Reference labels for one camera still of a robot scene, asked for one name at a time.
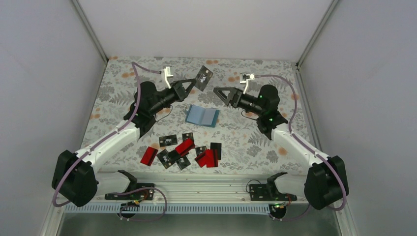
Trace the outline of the teal leather card holder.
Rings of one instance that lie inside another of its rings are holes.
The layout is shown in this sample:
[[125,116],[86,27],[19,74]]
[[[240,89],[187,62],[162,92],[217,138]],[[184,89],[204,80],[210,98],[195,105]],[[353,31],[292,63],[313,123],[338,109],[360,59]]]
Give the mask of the teal leather card holder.
[[219,114],[220,111],[215,108],[203,108],[197,105],[190,105],[186,113],[185,122],[214,128]]

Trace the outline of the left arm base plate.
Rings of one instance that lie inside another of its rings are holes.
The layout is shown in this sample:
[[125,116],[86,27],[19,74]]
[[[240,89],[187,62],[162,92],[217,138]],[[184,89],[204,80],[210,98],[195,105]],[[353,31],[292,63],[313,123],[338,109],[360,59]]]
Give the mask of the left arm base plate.
[[138,182],[137,178],[125,170],[118,170],[119,174],[122,174],[128,179],[128,185],[126,189],[120,194],[108,193],[105,194],[105,200],[130,200],[130,201],[151,201],[153,200],[154,189],[138,189],[146,187],[155,187],[154,183]]

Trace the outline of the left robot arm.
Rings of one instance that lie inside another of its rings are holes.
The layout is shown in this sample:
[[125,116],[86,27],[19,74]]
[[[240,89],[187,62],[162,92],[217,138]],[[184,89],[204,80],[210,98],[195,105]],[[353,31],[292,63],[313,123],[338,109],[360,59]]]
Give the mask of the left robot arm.
[[134,102],[116,127],[99,140],[76,152],[63,151],[57,159],[52,188],[53,206],[73,203],[82,207],[105,194],[131,199],[136,195],[136,178],[126,171],[99,170],[117,152],[139,140],[156,123],[156,114],[175,102],[182,102],[194,87],[195,79],[174,81],[161,91],[151,81],[138,82]]

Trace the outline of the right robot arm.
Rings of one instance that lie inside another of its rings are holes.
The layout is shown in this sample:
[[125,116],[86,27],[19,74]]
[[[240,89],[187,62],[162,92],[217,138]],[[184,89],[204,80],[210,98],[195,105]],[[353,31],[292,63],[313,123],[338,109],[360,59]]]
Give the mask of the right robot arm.
[[280,98],[276,87],[262,86],[256,97],[232,87],[213,91],[225,105],[256,114],[259,131],[281,145],[301,165],[300,174],[280,172],[267,179],[266,193],[270,199],[279,200],[284,194],[296,195],[306,198],[317,210],[341,200],[342,205],[337,210],[344,208],[349,194],[344,161],[339,156],[329,157],[293,131],[278,110]]

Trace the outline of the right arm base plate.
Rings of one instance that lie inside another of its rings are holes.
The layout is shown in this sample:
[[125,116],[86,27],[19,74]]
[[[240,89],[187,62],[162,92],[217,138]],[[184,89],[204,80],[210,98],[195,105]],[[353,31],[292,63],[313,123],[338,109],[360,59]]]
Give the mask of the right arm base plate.
[[251,179],[246,187],[246,192],[250,195],[251,201],[296,201],[298,198],[296,195],[287,193],[280,193],[275,186],[274,181],[287,174],[286,172],[280,172],[267,178],[266,183],[261,183],[259,180]]

